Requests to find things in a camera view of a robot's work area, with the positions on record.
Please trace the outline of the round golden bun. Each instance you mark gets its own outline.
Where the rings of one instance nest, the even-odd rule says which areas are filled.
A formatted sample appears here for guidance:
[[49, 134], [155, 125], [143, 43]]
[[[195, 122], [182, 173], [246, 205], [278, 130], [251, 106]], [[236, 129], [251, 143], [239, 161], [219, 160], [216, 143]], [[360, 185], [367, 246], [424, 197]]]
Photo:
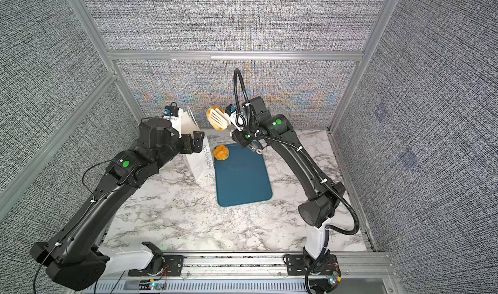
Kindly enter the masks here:
[[213, 150], [213, 156], [218, 161], [224, 161], [229, 158], [230, 151], [225, 145], [220, 145]]

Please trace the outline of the white paper bag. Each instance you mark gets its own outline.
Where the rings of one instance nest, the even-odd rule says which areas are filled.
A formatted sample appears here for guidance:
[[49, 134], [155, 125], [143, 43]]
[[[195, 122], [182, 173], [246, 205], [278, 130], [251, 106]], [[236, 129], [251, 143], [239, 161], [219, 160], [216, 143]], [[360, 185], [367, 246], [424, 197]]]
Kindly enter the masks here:
[[[191, 110], [180, 109], [180, 120], [182, 127], [182, 134], [193, 135], [194, 131], [200, 131], [195, 119], [191, 117]], [[190, 155], [183, 155], [182, 158], [188, 163], [194, 179], [200, 183], [208, 177], [213, 177], [215, 173], [213, 157], [211, 154], [208, 139], [204, 137], [201, 143], [201, 152], [192, 153]]]

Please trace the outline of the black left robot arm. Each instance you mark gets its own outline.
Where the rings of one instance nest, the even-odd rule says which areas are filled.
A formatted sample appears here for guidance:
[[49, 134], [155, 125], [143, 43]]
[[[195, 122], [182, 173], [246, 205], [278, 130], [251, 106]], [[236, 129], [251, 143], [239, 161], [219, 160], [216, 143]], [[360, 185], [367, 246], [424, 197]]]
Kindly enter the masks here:
[[202, 152], [204, 132], [181, 134], [168, 119], [152, 117], [139, 125], [139, 138], [106, 162], [88, 201], [47, 242], [36, 242], [30, 254], [49, 278], [69, 289], [85, 290], [101, 276], [126, 270], [113, 251], [96, 245], [97, 237], [122, 204], [145, 181], [178, 154]]

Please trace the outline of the twisted ring bread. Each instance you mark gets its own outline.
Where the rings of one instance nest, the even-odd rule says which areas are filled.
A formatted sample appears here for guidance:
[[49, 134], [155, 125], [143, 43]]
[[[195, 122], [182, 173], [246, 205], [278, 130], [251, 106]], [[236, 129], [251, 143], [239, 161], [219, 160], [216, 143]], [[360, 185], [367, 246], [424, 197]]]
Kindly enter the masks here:
[[218, 107], [210, 107], [206, 112], [206, 117], [215, 130], [224, 131], [230, 125], [230, 121]]

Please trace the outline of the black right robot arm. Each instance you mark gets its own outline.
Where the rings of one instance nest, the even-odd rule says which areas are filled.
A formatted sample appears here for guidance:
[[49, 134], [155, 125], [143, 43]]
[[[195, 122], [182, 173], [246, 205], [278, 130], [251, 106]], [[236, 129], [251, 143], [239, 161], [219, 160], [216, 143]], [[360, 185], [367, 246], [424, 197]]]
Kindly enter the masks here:
[[[263, 150], [261, 143], [264, 142], [297, 177], [307, 198], [298, 206], [307, 225], [302, 262], [306, 271], [321, 273], [332, 256], [328, 248], [329, 233], [335, 231], [351, 236], [359, 230], [358, 216], [344, 198], [345, 186], [331, 180], [320, 169], [300, 142], [291, 122], [282, 114], [271, 115], [261, 97], [230, 104], [225, 108], [224, 116], [230, 121], [231, 137], [235, 142], [254, 151]], [[332, 225], [331, 219], [340, 205], [344, 205], [352, 216], [352, 229]]]

